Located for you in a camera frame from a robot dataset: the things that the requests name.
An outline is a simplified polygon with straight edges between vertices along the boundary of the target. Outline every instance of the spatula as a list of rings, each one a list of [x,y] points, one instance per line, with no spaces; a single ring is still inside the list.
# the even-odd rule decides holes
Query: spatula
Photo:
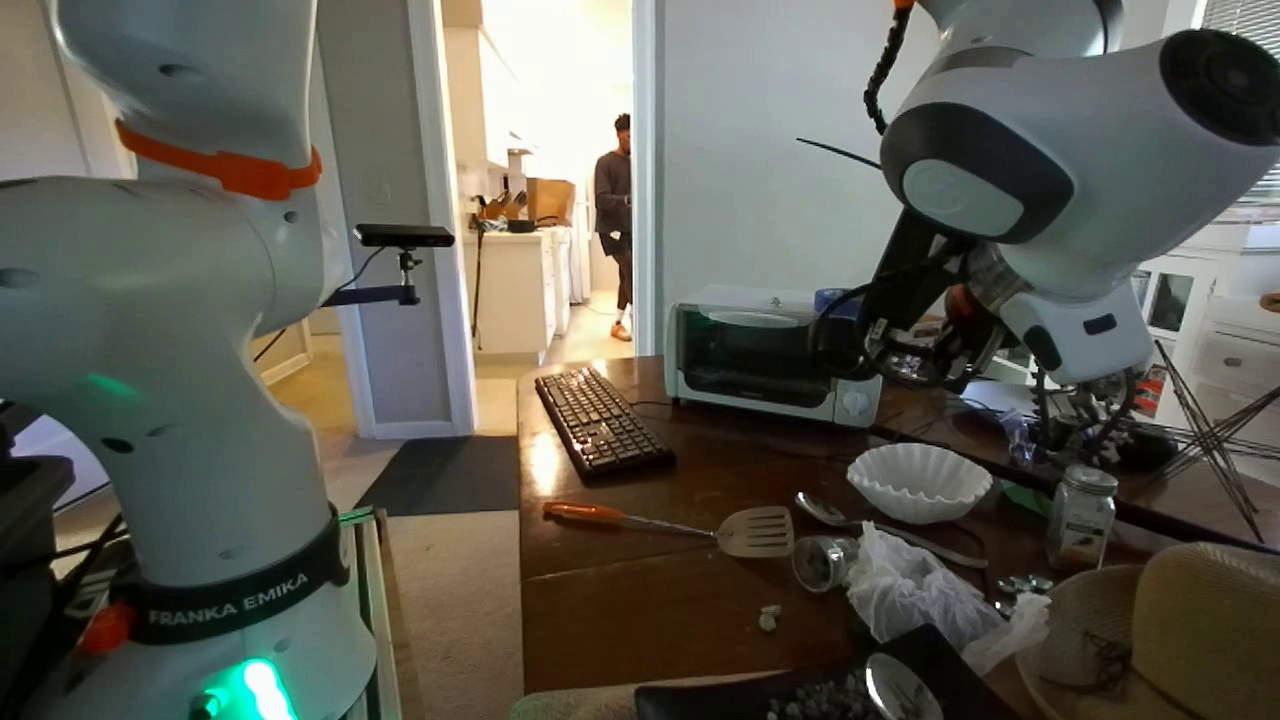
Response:
[[[548,520],[559,524],[593,524],[593,526],[653,526],[653,532],[681,532],[681,537],[705,537],[716,538],[723,554],[737,561],[775,561],[791,554],[794,546],[794,524],[787,505],[760,505],[760,509],[739,509],[723,515],[720,526],[697,526],[697,524],[672,524],[655,515],[630,515],[608,505],[573,505],[573,499],[548,499],[545,505]]]

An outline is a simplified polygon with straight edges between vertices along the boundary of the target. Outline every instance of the white bowl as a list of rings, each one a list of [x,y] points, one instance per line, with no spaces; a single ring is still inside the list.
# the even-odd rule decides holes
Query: white bowl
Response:
[[[986,496],[993,470],[934,442],[879,442],[848,465],[848,485],[898,524],[948,524]]]

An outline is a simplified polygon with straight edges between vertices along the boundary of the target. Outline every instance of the black keyboard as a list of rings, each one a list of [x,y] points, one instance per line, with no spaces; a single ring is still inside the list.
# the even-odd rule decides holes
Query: black keyboard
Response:
[[[533,380],[580,477],[620,477],[676,460],[672,441],[647,427],[596,366],[559,366]]]

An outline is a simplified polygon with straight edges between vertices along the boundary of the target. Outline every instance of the person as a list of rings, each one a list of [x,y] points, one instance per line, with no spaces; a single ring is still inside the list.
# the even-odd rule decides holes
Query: person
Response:
[[[611,119],[615,149],[596,158],[596,237],[615,261],[615,321],[611,334],[630,339],[630,117]]]

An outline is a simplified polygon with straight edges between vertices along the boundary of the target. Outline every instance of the table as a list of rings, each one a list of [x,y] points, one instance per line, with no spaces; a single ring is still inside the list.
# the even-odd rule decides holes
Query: table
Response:
[[[676,467],[611,485],[580,485],[533,380],[520,382],[520,593],[523,593],[523,691],[636,682],[707,671],[831,668],[869,647],[864,627],[839,593],[809,596],[787,564],[729,561],[705,538],[655,532],[559,526],[539,515],[545,499],[599,499],[645,515],[716,526],[748,505],[791,505],[818,490],[852,515],[876,512],[843,485],[843,467],[876,432],[750,415],[707,405],[666,405],[659,359],[596,362],[624,388],[630,408],[672,432]],[[885,435],[921,435],[1001,460],[1001,435],[957,415],[939,392],[886,388]],[[1190,505],[1213,485],[1135,487],[1127,512]],[[963,532],[979,537],[993,571],[1045,571],[1045,520],[986,499]],[[957,526],[921,526],[957,544]],[[1147,546],[1115,544],[1113,561],[1142,561]],[[760,608],[780,608],[780,627],[760,633]]]

